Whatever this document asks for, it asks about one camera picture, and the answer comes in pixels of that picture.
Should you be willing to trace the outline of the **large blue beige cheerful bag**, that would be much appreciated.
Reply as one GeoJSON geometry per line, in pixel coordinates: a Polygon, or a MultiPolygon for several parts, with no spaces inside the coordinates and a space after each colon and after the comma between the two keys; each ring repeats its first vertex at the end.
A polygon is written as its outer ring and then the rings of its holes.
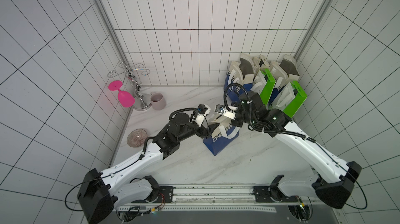
{"type": "Polygon", "coordinates": [[[230,63],[224,89],[231,83],[238,83],[249,91],[253,87],[253,80],[256,73],[255,68],[253,57],[242,53],[239,61],[233,60],[230,63]]]}

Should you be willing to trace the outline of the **green white bag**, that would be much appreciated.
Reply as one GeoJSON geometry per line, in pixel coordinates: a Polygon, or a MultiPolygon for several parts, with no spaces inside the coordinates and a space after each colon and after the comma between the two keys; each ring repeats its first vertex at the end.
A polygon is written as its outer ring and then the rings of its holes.
{"type": "Polygon", "coordinates": [[[269,100],[273,93],[276,80],[269,69],[260,69],[254,77],[252,91],[258,93],[265,105],[269,104],[269,100]]]}
{"type": "Polygon", "coordinates": [[[281,88],[274,88],[269,100],[270,109],[279,109],[290,118],[297,113],[307,99],[307,94],[297,81],[291,81],[281,88]]]}

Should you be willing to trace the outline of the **navy beige small bag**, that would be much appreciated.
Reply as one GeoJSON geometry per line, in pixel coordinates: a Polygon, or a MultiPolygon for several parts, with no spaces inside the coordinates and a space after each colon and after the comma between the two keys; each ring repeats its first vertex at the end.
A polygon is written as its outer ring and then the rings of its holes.
{"type": "Polygon", "coordinates": [[[253,64],[255,73],[258,73],[260,69],[261,70],[270,69],[269,61],[267,60],[267,57],[263,55],[254,56],[253,64]]]}

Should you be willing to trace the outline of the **blue beige takeout bag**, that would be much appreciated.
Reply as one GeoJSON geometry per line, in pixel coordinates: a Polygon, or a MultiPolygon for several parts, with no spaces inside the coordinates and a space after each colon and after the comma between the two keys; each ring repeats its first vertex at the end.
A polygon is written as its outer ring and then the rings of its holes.
{"type": "Polygon", "coordinates": [[[300,74],[297,69],[296,60],[288,55],[285,55],[280,63],[271,61],[269,70],[276,81],[268,102],[271,104],[288,83],[299,80],[300,74]]]}

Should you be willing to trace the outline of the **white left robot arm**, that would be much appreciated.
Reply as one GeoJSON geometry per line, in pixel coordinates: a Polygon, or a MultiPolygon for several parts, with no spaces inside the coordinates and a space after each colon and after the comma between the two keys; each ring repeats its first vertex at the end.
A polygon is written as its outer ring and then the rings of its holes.
{"type": "Polygon", "coordinates": [[[87,172],[83,181],[77,185],[77,200],[80,211],[88,223],[98,224],[114,209],[133,201],[154,201],[159,194],[159,186],[152,176],[138,178],[146,169],[160,163],[180,147],[180,142],[196,135],[208,138],[219,128],[219,123],[203,122],[207,119],[198,108],[193,108],[188,115],[177,110],[169,117],[169,122],[156,136],[145,140],[143,151],[121,163],[103,171],[92,169],[87,172]]]}

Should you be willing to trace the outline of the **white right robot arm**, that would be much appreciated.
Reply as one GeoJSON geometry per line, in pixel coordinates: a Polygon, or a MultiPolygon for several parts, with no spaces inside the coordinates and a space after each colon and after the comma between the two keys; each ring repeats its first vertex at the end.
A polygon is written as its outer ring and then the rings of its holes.
{"type": "Polygon", "coordinates": [[[357,162],[346,162],[327,151],[283,111],[268,110],[259,94],[247,91],[238,83],[231,83],[225,87],[223,99],[223,108],[233,114],[233,126],[241,127],[247,124],[251,131],[278,139],[299,154],[316,171],[316,174],[307,178],[277,175],[269,185],[267,193],[273,201],[281,202],[284,197],[307,196],[319,198],[335,209],[342,209],[347,205],[362,171],[357,162]]]}

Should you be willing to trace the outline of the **pale pink ceramic cup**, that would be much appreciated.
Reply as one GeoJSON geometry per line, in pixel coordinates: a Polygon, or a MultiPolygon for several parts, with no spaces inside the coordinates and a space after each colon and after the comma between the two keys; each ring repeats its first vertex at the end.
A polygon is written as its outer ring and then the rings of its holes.
{"type": "Polygon", "coordinates": [[[165,97],[160,92],[152,92],[150,100],[155,110],[162,110],[167,105],[165,97]]]}

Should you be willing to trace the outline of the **glass dish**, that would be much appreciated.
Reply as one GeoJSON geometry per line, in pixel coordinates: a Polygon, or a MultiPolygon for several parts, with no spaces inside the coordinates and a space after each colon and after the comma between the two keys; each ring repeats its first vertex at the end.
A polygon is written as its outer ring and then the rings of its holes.
{"type": "Polygon", "coordinates": [[[141,147],[146,138],[148,137],[147,132],[144,129],[136,129],[130,132],[127,136],[127,145],[131,148],[141,147]]]}

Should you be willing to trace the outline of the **pink plastic goblet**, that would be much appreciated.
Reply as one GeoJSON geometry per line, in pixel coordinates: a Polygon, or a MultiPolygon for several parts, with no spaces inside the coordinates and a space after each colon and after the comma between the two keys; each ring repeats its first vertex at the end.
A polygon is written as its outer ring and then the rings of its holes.
{"type": "Polygon", "coordinates": [[[122,107],[129,108],[135,103],[135,98],[128,91],[121,90],[122,86],[123,82],[116,80],[108,85],[108,89],[110,91],[117,91],[119,103],[122,105],[122,107]]]}

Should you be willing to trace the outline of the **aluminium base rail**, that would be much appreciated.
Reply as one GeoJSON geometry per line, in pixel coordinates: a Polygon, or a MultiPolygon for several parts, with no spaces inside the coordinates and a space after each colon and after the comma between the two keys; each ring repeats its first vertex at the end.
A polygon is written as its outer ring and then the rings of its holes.
{"type": "Polygon", "coordinates": [[[267,194],[262,184],[180,184],[162,185],[161,196],[153,203],[135,201],[116,208],[123,212],[152,211],[265,211],[275,213],[278,206],[325,206],[313,197],[284,196],[280,202],[267,194]]]}

